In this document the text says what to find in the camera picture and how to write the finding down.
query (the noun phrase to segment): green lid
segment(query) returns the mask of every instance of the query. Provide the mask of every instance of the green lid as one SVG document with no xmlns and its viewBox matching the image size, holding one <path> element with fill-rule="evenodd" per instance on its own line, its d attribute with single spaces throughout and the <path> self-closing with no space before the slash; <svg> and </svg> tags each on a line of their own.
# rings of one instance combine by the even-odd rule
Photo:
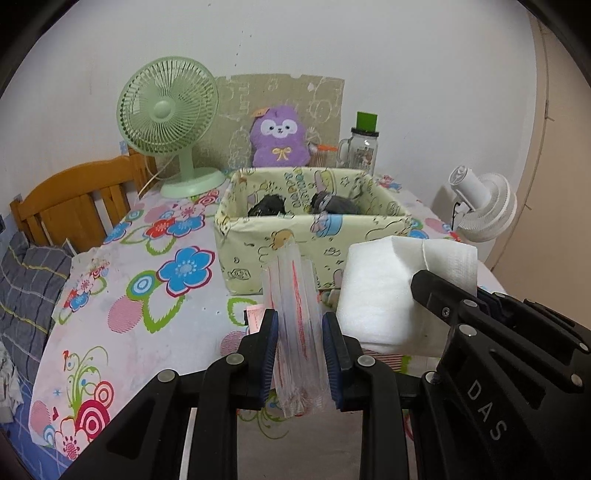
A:
<svg viewBox="0 0 591 480">
<path fill-rule="evenodd" d="M 375 113 L 357 112 L 357 130 L 375 132 L 378 116 Z"/>
</svg>

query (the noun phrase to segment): gray striped pillow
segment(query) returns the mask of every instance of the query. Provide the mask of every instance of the gray striped pillow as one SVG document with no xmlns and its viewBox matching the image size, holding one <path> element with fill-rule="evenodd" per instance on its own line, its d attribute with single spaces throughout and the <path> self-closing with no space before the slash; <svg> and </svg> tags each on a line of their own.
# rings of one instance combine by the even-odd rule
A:
<svg viewBox="0 0 591 480">
<path fill-rule="evenodd" d="M 52 327 L 51 313 L 70 275 L 61 248 L 29 246 L 17 232 L 0 263 L 0 338 L 31 383 Z"/>
</svg>

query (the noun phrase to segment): fabric storage box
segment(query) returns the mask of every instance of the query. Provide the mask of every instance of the fabric storage box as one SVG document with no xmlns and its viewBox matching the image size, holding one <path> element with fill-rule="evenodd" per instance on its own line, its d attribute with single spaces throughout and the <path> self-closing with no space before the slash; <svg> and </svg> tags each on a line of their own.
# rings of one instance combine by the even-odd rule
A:
<svg viewBox="0 0 591 480">
<path fill-rule="evenodd" d="M 310 214 L 317 192 L 353 199 L 362 215 Z M 265 195 L 285 198 L 286 215 L 248 217 Z M 362 170 L 345 168 L 243 168 L 232 176 L 215 216 L 217 253 L 228 290 L 261 291 L 262 266 L 293 237 L 311 259 L 321 289 L 339 288 L 352 244 L 406 235 L 411 216 L 392 194 Z"/>
</svg>

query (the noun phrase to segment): clear plastic tube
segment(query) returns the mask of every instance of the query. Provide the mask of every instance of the clear plastic tube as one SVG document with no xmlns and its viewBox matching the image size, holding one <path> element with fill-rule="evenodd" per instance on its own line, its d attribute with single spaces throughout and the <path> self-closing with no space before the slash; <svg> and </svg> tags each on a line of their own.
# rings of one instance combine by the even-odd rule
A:
<svg viewBox="0 0 591 480">
<path fill-rule="evenodd" d="M 330 404 L 322 347 L 322 317 L 311 261 L 295 242 L 277 251 L 262 273 L 264 302 L 279 317 L 274 380 L 286 418 L 314 413 Z"/>
</svg>

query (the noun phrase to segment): wooden bed frame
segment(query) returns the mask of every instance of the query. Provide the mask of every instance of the wooden bed frame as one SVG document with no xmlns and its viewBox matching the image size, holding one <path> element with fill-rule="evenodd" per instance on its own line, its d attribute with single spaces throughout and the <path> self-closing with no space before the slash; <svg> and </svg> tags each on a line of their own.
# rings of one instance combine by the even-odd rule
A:
<svg viewBox="0 0 591 480">
<path fill-rule="evenodd" d="M 147 157 L 147 163 L 156 172 L 152 157 Z M 98 247 L 106 233 L 92 193 L 99 192 L 111 224 L 117 225 L 129 212 L 124 184 L 134 182 L 139 192 L 152 177 L 145 164 L 144 156 L 130 148 L 129 156 L 83 163 L 56 173 L 22 202 L 15 199 L 10 204 L 18 229 L 37 245 L 51 243 L 43 223 L 54 245 L 61 245 L 69 238 L 80 252 Z"/>
</svg>

